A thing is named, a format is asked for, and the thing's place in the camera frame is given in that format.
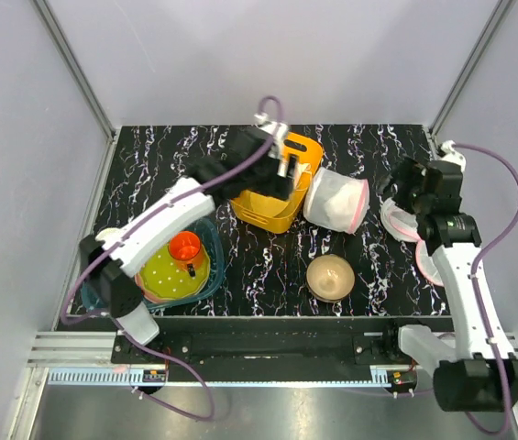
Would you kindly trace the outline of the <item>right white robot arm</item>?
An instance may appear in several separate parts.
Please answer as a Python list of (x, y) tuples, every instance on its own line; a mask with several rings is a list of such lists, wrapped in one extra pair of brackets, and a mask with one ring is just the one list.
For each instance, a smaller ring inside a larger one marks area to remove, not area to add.
[(446, 141), (426, 164), (406, 157), (382, 185), (416, 219), (446, 292), (455, 344), (408, 324), (381, 340), (381, 352), (396, 364), (411, 358), (427, 372), (445, 412), (506, 413), (518, 401), (518, 357), (490, 296), (483, 258), (492, 246), (483, 245), (475, 219), (461, 210), (463, 148)]

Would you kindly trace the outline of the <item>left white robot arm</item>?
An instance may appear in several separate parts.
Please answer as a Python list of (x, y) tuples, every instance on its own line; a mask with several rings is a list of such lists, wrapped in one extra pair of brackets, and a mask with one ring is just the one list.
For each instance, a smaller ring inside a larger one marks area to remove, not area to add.
[(145, 263), (178, 233), (211, 214), (222, 202), (256, 190), (279, 200), (290, 197), (296, 159), (285, 154), (289, 127), (259, 122), (234, 135), (218, 155), (197, 160), (168, 192), (127, 225), (80, 243), (82, 273), (108, 314), (132, 338), (131, 352), (145, 363), (162, 354), (160, 329), (134, 281)]

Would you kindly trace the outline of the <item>white mesh laundry bag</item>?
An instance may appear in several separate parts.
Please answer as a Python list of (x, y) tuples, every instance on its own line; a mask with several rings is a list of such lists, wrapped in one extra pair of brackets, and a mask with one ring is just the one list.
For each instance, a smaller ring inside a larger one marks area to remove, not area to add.
[(303, 203), (309, 223), (332, 231), (355, 234), (369, 209), (369, 183), (320, 168)]

